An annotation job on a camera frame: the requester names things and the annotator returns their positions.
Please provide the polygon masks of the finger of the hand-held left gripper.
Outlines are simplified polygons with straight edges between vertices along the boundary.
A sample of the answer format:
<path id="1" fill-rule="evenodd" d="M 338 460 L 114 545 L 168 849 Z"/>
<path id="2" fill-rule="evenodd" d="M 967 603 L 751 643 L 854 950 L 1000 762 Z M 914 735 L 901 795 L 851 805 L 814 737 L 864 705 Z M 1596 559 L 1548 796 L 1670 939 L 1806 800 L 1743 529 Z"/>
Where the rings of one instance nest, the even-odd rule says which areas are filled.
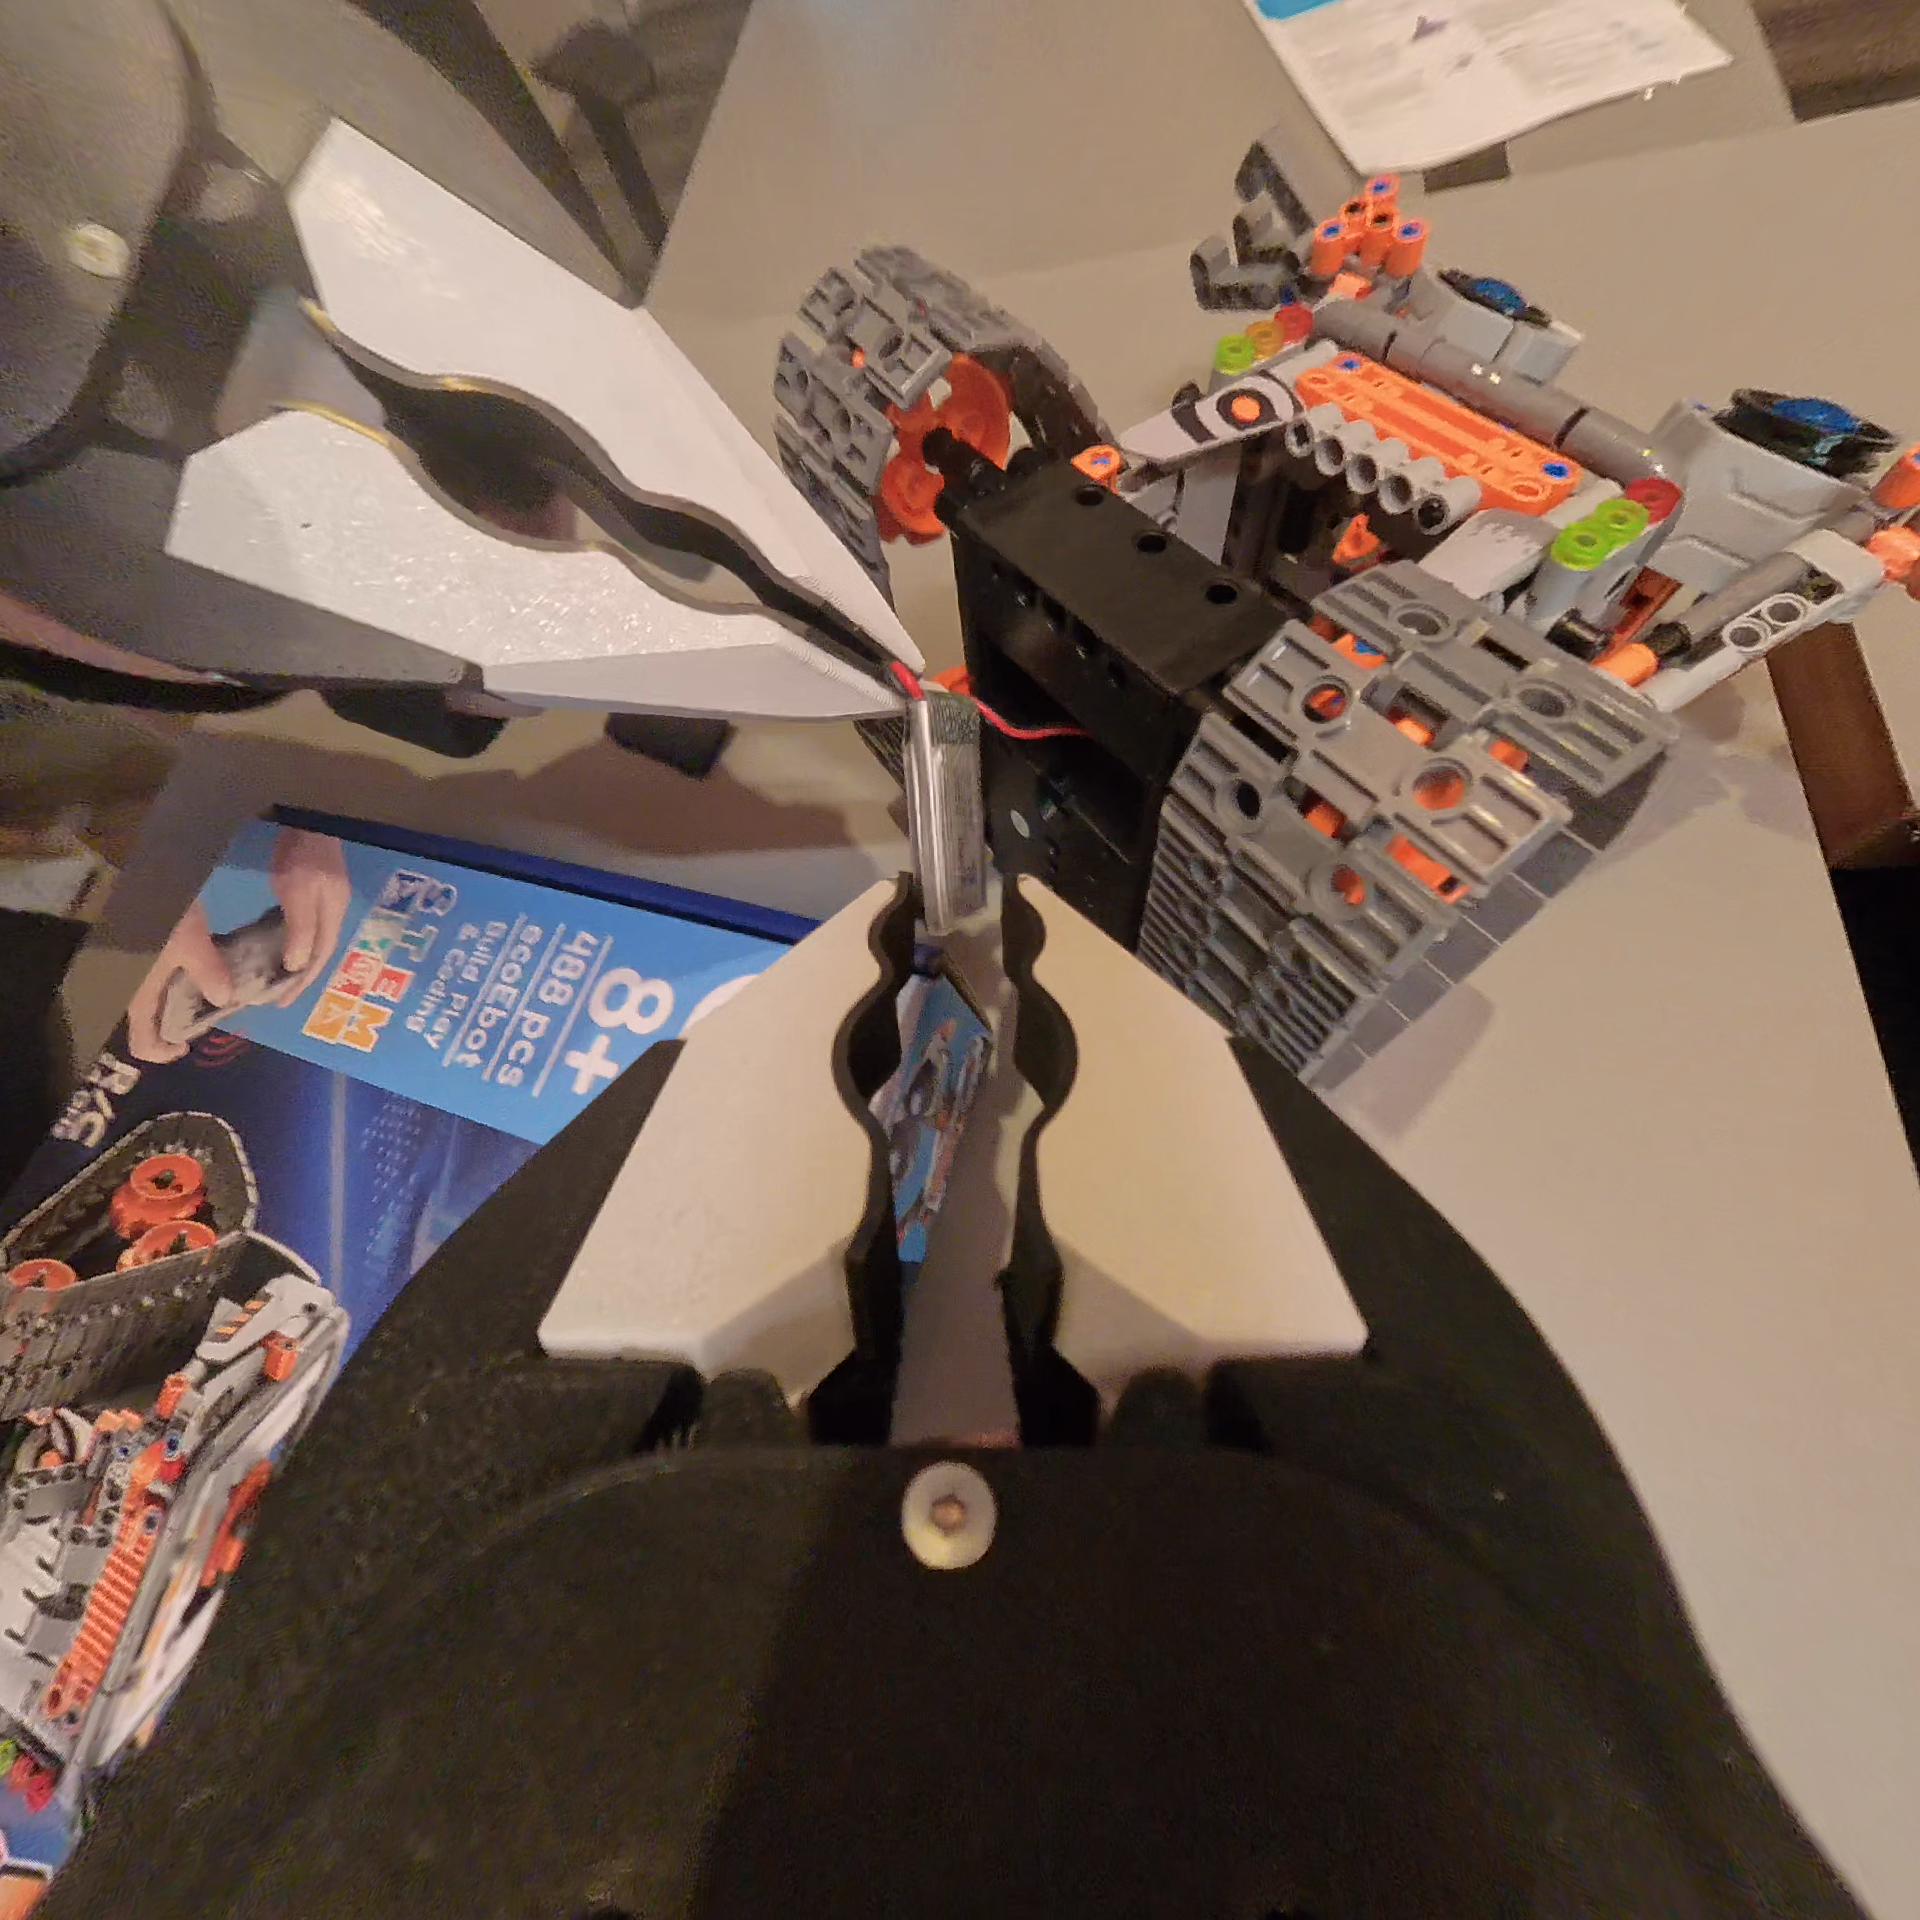
<path id="1" fill-rule="evenodd" d="M 924 653 L 887 593 L 643 306 L 621 306 L 366 130 L 333 119 L 288 187 L 323 316 L 377 365 L 541 405 L 640 506 L 731 536 L 778 586 Z"/>
<path id="2" fill-rule="evenodd" d="M 600 539 L 513 536 L 383 433 L 281 412 L 184 463 L 171 557 L 411 639 L 527 705 L 731 723 L 896 717 L 896 667 L 836 659 L 798 620 L 653 583 Z"/>

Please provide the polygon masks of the small battery with red wires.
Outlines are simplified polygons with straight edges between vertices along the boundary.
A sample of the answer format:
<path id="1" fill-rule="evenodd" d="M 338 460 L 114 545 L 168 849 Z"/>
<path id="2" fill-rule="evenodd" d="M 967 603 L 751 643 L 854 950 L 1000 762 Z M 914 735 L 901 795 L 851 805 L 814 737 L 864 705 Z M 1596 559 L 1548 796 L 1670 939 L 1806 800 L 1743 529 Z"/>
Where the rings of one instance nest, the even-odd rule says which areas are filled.
<path id="1" fill-rule="evenodd" d="M 984 732 L 1007 740 L 1077 740 L 1074 723 L 1013 723 L 971 689 L 927 682 L 893 662 L 903 692 L 903 796 L 917 875 L 920 925 L 944 943 L 986 903 L 986 786 L 981 769 Z"/>

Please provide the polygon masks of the blue robot kit box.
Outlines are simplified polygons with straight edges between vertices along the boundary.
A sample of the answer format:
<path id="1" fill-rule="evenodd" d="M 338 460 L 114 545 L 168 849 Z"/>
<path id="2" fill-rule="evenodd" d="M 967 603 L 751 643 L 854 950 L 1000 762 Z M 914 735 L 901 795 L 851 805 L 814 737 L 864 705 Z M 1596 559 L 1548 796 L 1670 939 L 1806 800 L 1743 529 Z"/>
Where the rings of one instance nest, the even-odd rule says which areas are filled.
<path id="1" fill-rule="evenodd" d="M 798 947 L 357 833 L 243 829 L 4 1199 L 4 1913 L 837 1912 L 903 1465 L 761 1349 L 537 1325 L 686 1026 Z"/>

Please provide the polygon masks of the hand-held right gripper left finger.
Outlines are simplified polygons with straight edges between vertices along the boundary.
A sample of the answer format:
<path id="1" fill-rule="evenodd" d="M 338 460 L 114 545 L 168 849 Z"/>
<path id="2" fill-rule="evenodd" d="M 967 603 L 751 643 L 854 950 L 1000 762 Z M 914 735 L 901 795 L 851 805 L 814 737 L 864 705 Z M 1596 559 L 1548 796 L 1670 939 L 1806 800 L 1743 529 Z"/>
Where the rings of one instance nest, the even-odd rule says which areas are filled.
<path id="1" fill-rule="evenodd" d="M 706 1013 L 541 1322 L 564 1360 L 764 1375 L 826 1443 L 887 1443 L 903 1349 L 896 1177 L 917 883 L 876 883 Z"/>

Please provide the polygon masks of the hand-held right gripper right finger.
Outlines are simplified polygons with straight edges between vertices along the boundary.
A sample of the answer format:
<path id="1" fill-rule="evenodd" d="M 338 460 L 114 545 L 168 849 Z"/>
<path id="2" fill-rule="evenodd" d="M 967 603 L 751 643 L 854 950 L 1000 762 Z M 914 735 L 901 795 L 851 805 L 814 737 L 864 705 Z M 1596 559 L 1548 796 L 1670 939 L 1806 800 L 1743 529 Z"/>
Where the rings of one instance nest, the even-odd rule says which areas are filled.
<path id="1" fill-rule="evenodd" d="M 1233 1040 L 1036 876 L 1003 885 L 1021 1137 L 997 1273 L 1024 1443 L 1148 1376 L 1350 1360 L 1368 1327 Z"/>

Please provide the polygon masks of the blue header leaflet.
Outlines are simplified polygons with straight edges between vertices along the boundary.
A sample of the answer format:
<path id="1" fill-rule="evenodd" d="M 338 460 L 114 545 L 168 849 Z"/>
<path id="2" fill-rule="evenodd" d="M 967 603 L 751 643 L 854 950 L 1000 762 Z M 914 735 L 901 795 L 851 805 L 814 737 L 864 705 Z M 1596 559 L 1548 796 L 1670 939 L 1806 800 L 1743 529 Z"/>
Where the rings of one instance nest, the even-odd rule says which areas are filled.
<path id="1" fill-rule="evenodd" d="M 1733 62 L 1680 3 L 1247 3 L 1247 12 L 1333 143 L 1368 175 L 1473 156 Z"/>

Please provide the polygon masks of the orange grey tracked brick robot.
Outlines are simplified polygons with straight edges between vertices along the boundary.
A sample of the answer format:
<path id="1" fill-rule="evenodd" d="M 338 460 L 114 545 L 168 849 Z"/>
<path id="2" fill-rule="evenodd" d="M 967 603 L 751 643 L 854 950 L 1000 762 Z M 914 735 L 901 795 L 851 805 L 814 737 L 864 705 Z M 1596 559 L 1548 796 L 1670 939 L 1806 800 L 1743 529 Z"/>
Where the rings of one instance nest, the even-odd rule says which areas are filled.
<path id="1" fill-rule="evenodd" d="M 1247 322 L 1131 429 L 906 245 L 821 273 L 774 373 L 884 597 L 950 542 L 963 666 L 903 702 L 971 709 L 1000 875 L 1327 1092 L 1636 822 L 1680 709 L 1917 593 L 1917 449 L 1773 387 L 1621 420 L 1561 382 L 1578 327 L 1347 187 L 1250 147 L 1190 257 Z"/>

